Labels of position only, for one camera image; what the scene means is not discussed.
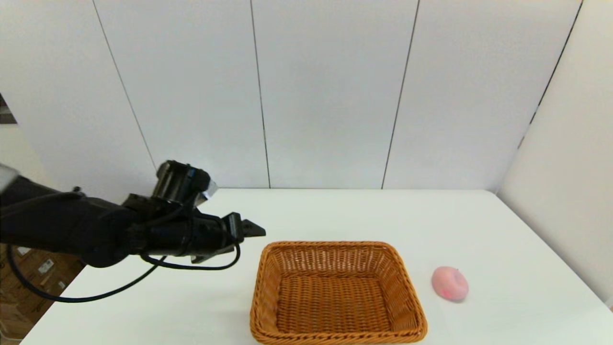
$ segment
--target cardboard box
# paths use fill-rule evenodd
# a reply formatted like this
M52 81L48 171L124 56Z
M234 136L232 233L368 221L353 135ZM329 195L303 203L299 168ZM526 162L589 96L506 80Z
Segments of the cardboard box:
M15 263L20 266L22 262L27 260L35 250L32 250L27 247L13 247L13 258L15 259ZM6 257L6 245L0 245L0 277L4 278L9 274L12 274L13 271L10 269L8 259Z
M6 338L23 339L33 326L31 322L0 320L0 329Z
M38 289L60 295L83 269L83 263L73 255L32 250L18 264L24 277ZM36 323L53 304L28 290L12 272L0 285L2 305L0 320Z
M0 320L28 322L28 319L17 310L17 304L0 303Z

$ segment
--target pink peach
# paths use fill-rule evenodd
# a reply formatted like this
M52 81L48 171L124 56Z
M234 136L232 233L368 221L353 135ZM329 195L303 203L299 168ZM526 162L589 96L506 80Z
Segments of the pink peach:
M451 301L459 301L468 294L468 282L456 268L442 266L432 274L432 287L437 295Z

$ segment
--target panel seam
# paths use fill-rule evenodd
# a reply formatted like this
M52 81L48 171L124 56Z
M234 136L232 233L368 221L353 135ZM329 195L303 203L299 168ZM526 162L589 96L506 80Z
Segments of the panel seam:
M257 70L257 88L260 93L260 113L262 114L262 132L264 134L264 153L266 154L266 172L268 173L268 188L272 188L270 183L270 165L268 163L268 145L266 143L266 125L264 123L264 105L262 103L262 83L260 82L260 64L257 59L257 43L256 43L256 19L253 15L253 0L249 0L251 7L251 27L253 29L253 48L256 52L256 70Z
M121 82L123 93L126 95L126 99L128 100L128 104L130 105L130 110L132 111L132 116L134 116L134 120L136 121L136 126L139 128L140 136L143 138L143 143L145 144L147 153L149 153L149 159L151 160L151 165L153 165L153 171L156 171L157 169L156 169L155 161L153 160L153 155L151 154L149 145L147 145L147 140L145 139L145 135L143 134L143 129L140 126L139 119L136 117L136 113L134 112L134 107L132 106L132 101L130 101L130 96L128 96L126 85L124 84L123 79L121 78L121 73L119 72L119 68L117 67L117 62L115 61L115 57L113 56L113 51L111 50L111 46L109 44L109 39L107 38L107 34L104 31L102 20L100 19L100 14L98 13L98 8L96 7L96 2L95 0L91 0L91 2L92 4L94 4L94 10L96 10L96 16L98 17L98 23L100 23L100 29L102 30L102 35L104 36L104 40L107 43L107 47L109 48L109 53L111 55L111 59L113 60L113 65L115 66L115 70L117 71L117 76L119 77L119 81Z
M530 119L530 122L528 123L528 126L532 124L532 121L534 121L535 116L536 116L536 112L538 111L539 106L541 106L543 98L545 98L545 94L547 93L547 89L549 88L549 84L551 84L551 80L554 78L555 70L558 68L558 65L560 64L560 60L562 59L562 55L564 55L564 49L566 49L566 45L568 44L568 40L571 38L571 34L573 33L574 25L575 25L575 23L577 23L577 18L579 18L579 12L581 11L581 6L583 6L583 0L581 0L581 3L579 4L579 8L577 9L577 14L575 14L575 18L573 20L573 24L571 25L571 29L568 31L568 36L566 37L566 41L564 41L564 46L562 47L562 51L560 52L560 56L558 56L558 61L555 62L554 70L551 72L551 76L549 77L549 81L547 81L547 85L545 86L545 90L543 90L543 94L541 95L541 99L538 101L538 105L536 106L535 113L532 114L532 118Z
M389 148L387 150L387 160L385 162L385 170L383 171L383 181L381 181L381 189L385 185L385 177L387 175L387 165L389 164L389 157L392 153L392 143L394 142L394 132L396 131L396 122L398 121L398 112L400 110L400 101L402 100L402 90L405 87L406 70L409 66L409 57L411 56L411 48L413 47L413 36L415 35L415 26L417 25L417 14L419 13L419 3L421 0L417 0L417 7L415 8L415 19L413 20L413 28L411 30L411 39L409 40L409 49L406 53L405 73L402 75L402 84L400 84L400 94L398 95L398 106L396 107L396 115L394 117L394 125L392 127L392 137L389 139Z

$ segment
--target basket bottom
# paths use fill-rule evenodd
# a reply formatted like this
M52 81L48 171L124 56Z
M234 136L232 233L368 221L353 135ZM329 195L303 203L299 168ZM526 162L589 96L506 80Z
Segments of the basket bottom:
M379 279L286 276L279 289L282 333L391 331Z

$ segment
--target black cable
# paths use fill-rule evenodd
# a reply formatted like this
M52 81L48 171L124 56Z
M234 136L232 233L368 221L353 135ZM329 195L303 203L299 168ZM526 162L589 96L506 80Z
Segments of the black cable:
M36 198L20 201L19 203L0 208L0 218L8 217L12 214L16 214L31 207L49 203L51 201L80 199L84 196L85 194L81 192L65 192L37 196Z
M149 274L151 274L153 271L155 271L156 268L158 268L157 265L154 265L147 272L145 272L142 276L138 277L137 279L134 279L132 282L130 282L130 283L128 283L128 284L118 288L118 289L115 289L113 291L109 291L107 293L103 293L102 295L96 295L96 296L91 296L91 297L76 297L76 298L75 297L60 297L60 296L50 295L47 292L39 290L36 286L34 286L32 283L30 283L23 276L23 274L21 273L21 271L17 267L17 264L15 263L15 260L13 259L13 246L11 246L11 245L6 246L6 257L7 257L8 261L9 261L10 269L13 271L13 273L15 274L17 279L28 290L32 291L33 293L35 293L36 295L38 295L38 296L40 296L42 298L46 298L48 300L52 300L52 301L56 301L56 302L64 302L64 303L92 302L92 301L101 300L103 298L107 298L109 296L112 296L112 295L115 295L117 293L120 293L120 292L122 292L124 290L127 290L128 288L136 285L136 283L138 283L141 280L145 279ZM164 259L166 259L166 257L162 257L158 261L163 262Z
M194 193L190 198L188 198L187 202L185 202L183 205L181 205L181 207L178 207L173 212L171 212L169 214L166 214L166 215L163 215L160 218L157 218L157 219L154 219L154 220L151 220L149 222L145 222L143 224L136 225L136 226L137 227L145 227L146 228L146 227L152 227L152 226L161 224L161 223L166 222L168 220L172 220L173 218L178 216L186 207L193 205L193 202L196 200L197 196L198 196L198 193ZM72 198L82 198L82 197L84 197L84 194L80 193L78 191L44 195L44 196L39 196L39 197L34 198L34 199L22 201L22 202L17 203L17 204L12 204L12 205L7 206L7 207L3 207L2 209L0 209L0 211L2 211L2 217L7 217L8 215L24 211L27 208L30 208L30 207L33 207L33 206L36 206L36 205L39 205L39 204L42 204L42 203L46 203L46 202L49 202L49 201L58 201L58 200L62 200L62 199L72 199ZM60 296L50 295L49 293L44 292L44 291L38 289L31 282L29 282L27 280L27 278L25 278L23 276L23 274L21 273L21 271L17 267L17 264L15 263L15 259L13 258L13 247L11 245L7 246L6 256L7 256L7 261L9 262L10 269L13 271L13 273L17 277L17 279L21 282L21 284L23 286L25 286L28 290L32 291L36 295L38 295L38 296L40 296L42 298L46 298L48 300L55 301L55 302L84 303L84 302L92 302L92 301L101 300L103 298L107 298L107 297L110 297L110 296L115 295L117 293L120 293L120 292L122 292L124 290L127 290L128 288L136 285L137 283L139 283L140 281L145 279L147 276L149 276L149 274L151 274L159 266L166 267L166 268L174 268L174 269L191 269L191 270L196 270L196 271L197 270L201 270L201 271L219 271L219 270L222 270L222 269L230 268L230 267L234 266L238 262L238 259L240 258L240 246L238 245L238 243L235 244L235 247L236 247L236 257L234 258L234 261L232 261L228 265L219 266L219 267L201 267L201 266L176 265L176 264L173 264L173 263L166 263L166 262L164 262L164 260L166 259L166 256L163 256L162 258L160 258L158 260L158 259L151 258L147 254L141 254L140 257L143 260L145 260L146 262L151 263L153 265L153 267L151 267L147 272L142 274L137 279L134 279L132 282L130 282L130 283L128 283L128 284L118 288L118 289L109 291L107 293L103 293L101 295L90 296L90 297L60 297Z
M230 262L229 264L225 266L217 266L217 267L204 266L202 267L202 266L177 265L175 263L162 262L162 260L154 259L147 254L140 254L140 258L145 260L148 263L151 263L152 265L158 265L158 266L166 267L166 268L188 269L191 271L221 271L222 269L227 269L227 268L234 266L238 262L238 259L240 258L240 246L238 245L238 243L236 243L234 246L236 247L236 257L234 258L234 261Z

